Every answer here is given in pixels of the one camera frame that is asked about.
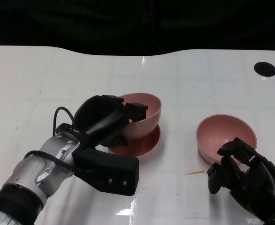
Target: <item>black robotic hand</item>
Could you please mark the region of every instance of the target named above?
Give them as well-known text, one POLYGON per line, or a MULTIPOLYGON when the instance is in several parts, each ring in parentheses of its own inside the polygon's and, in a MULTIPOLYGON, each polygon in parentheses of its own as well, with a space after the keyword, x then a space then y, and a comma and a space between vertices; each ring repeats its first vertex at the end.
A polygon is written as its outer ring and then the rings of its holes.
POLYGON ((72 125, 60 124, 56 133, 68 133, 80 143, 72 152, 75 176, 102 192, 133 195, 138 185, 139 160, 107 154, 95 148, 99 144, 107 147, 127 145, 120 132, 129 120, 145 119, 148 106, 139 103, 124 105, 123 101, 116 96, 94 96, 77 110, 72 125))
POLYGON ((214 163, 207 171, 208 188, 216 194, 228 188, 234 199, 247 211, 275 225, 275 166, 239 138, 224 144, 218 154, 221 165, 214 163), (231 156, 249 166, 244 173, 231 156))

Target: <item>bowl rim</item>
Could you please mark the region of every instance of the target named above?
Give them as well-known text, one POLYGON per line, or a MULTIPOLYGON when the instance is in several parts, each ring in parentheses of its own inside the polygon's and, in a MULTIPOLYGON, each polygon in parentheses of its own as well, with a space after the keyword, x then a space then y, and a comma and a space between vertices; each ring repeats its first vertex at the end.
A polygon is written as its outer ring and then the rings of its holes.
POLYGON ((218 159, 216 159, 216 158, 212 157, 211 155, 209 155, 209 154, 203 149, 203 147, 200 145, 200 142, 199 142, 199 140, 198 140, 198 129, 199 129, 200 125, 201 125, 205 120, 207 120, 207 119, 209 119, 209 118, 211 118, 211 117, 215 117, 215 116, 228 116, 228 117, 232 117, 232 118, 235 118, 235 119, 237 119, 237 120, 240 120, 240 121, 242 121, 244 124, 246 124, 246 125, 250 128, 250 130, 252 131, 252 133, 254 134, 254 138, 255 138, 255 147, 254 147, 254 150, 256 151, 256 148, 257 148, 257 146, 258 146, 258 140, 257 140, 256 134, 255 134, 254 130, 251 128, 251 126, 249 126, 249 124, 246 123, 244 120, 241 120, 240 118, 238 118, 238 117, 236 117, 236 116, 232 116, 232 115, 228 115, 228 114, 215 114, 215 115, 211 115, 211 116, 208 116, 208 117, 204 118, 204 119, 199 123, 199 125, 198 125, 198 127, 197 127, 197 130, 196 130, 196 140, 197 140, 198 149, 201 148, 202 152, 204 152, 205 154, 207 154, 210 158, 212 158, 212 159, 214 159, 214 160, 216 160, 216 161, 219 161, 218 159))
POLYGON ((156 116, 160 111, 161 111, 161 106, 162 106, 162 102, 161 102, 161 99, 159 97, 157 97, 156 95, 153 95, 153 94, 150 94, 150 93, 146 93, 146 92, 134 92, 134 93, 130 93, 130 94, 125 94, 125 95, 121 95, 120 98, 124 97, 124 96, 128 96, 128 95, 132 95, 132 94, 146 94, 146 95, 151 95, 155 98, 157 98, 160 102, 160 108, 156 111, 156 113, 154 113, 152 116, 144 119, 144 120, 140 120, 138 122, 134 122, 134 124, 138 124, 138 123, 141 123, 143 121, 146 121, 146 120, 149 120, 151 119, 152 117, 156 116))

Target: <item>black cable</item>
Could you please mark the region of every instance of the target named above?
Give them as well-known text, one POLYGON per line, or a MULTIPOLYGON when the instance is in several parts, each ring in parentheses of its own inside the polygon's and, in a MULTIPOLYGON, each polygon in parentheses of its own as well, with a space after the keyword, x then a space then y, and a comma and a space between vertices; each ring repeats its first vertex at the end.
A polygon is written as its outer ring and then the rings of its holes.
POLYGON ((162 49, 161 49, 161 47, 160 47, 160 44, 159 44, 159 42, 158 42, 158 39, 157 39, 157 37, 156 37, 155 30, 154 30, 154 22, 153 22, 153 0, 151 0, 151 12, 150 12, 150 14, 151 14, 151 15, 150 15, 150 20, 151 20, 152 35, 153 35, 154 41, 155 41, 155 43, 156 43, 156 45, 157 45, 157 47, 158 47, 158 49, 159 49, 159 51, 160 51, 160 54, 163 54, 162 49))
POLYGON ((52 136, 55 136, 55 134, 56 134, 56 120, 57 120, 57 114, 58 114, 59 110, 65 111, 65 112, 69 115, 69 117, 71 118, 71 120, 72 120, 72 125, 75 125, 75 119, 74 119, 74 117, 72 116, 71 112, 70 112, 67 108, 65 108, 65 107, 62 107, 62 106, 61 106, 61 107, 58 107, 58 108, 56 109, 55 113, 54 113, 52 136))
POLYGON ((55 156, 52 156, 52 155, 50 155, 50 154, 48 154, 48 153, 46 153, 46 152, 43 152, 43 151, 30 151, 30 152, 28 152, 28 153, 24 156, 24 158, 27 158, 27 157, 29 157, 29 156, 31 156, 31 155, 34 155, 34 156, 42 156, 42 157, 44 157, 44 158, 47 158, 47 159, 49 159, 49 160, 55 162, 55 164, 61 165, 62 167, 65 167, 65 168, 67 168, 67 169, 69 169, 69 170, 72 170, 72 171, 74 171, 74 172, 78 172, 78 173, 84 172, 84 170, 79 169, 79 168, 76 168, 76 167, 74 167, 74 166, 72 166, 72 165, 69 165, 69 164, 67 164, 67 163, 65 163, 65 162, 63 162, 63 161, 61 161, 60 159, 56 158, 55 156))

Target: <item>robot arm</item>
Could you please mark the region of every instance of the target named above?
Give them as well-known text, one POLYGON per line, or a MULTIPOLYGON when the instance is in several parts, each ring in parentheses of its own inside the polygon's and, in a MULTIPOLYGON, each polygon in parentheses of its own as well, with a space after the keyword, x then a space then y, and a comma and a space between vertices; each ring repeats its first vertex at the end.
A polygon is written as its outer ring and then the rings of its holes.
POLYGON ((72 175, 102 192, 133 195, 138 159, 107 154, 95 146, 113 143, 129 119, 142 119, 145 110, 133 104, 128 112, 122 99, 113 96, 88 99, 72 118, 72 125, 59 125, 57 135, 39 151, 27 153, 15 167, 0 191, 0 225, 33 225, 47 199, 72 175))

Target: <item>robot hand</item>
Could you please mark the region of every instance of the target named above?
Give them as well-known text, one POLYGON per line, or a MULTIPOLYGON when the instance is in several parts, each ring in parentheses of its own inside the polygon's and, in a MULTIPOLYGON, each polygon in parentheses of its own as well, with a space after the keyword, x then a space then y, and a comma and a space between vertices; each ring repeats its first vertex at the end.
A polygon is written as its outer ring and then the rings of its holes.
POLYGON ((33 225, 48 198, 72 175, 102 192, 135 193, 139 160, 95 149, 99 144, 126 144, 120 133, 129 120, 145 118, 147 106, 122 102, 115 96, 94 96, 74 117, 64 107, 56 110, 53 137, 39 151, 25 155, 0 191, 0 225, 33 225), (71 125, 56 128, 60 109, 71 117, 71 125))
POLYGON ((254 149, 235 138, 224 144, 218 154, 221 165, 214 163, 207 171, 208 189, 216 194, 228 188, 234 199, 247 211, 265 222, 275 225, 275 166, 254 149), (249 166, 244 173, 231 156, 249 166))

